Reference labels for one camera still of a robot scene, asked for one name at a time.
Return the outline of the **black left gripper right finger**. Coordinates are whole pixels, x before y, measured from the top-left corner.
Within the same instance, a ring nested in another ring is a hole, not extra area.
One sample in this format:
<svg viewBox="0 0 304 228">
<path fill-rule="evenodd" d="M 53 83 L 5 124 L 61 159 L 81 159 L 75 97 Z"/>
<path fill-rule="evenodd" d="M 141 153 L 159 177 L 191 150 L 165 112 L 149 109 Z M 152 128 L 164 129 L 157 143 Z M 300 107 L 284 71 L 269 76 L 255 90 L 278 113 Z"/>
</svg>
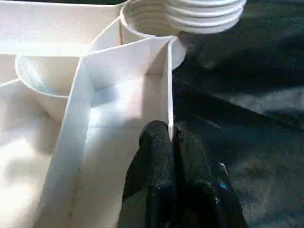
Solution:
<svg viewBox="0 0 304 228">
<path fill-rule="evenodd" d="M 243 228 L 245 218 L 224 164 L 191 131 L 176 130 L 178 219 L 182 228 Z"/>
</svg>

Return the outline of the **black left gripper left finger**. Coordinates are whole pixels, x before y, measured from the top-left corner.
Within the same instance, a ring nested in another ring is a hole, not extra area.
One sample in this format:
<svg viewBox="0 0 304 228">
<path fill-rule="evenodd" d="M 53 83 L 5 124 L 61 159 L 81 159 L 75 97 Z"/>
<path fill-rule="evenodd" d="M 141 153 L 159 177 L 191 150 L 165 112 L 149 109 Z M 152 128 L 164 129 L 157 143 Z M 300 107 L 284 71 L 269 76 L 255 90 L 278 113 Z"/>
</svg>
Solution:
<svg viewBox="0 0 304 228">
<path fill-rule="evenodd" d="M 165 122 L 147 123 L 125 177 L 120 228 L 172 228 L 175 213 L 175 171 Z"/>
</svg>

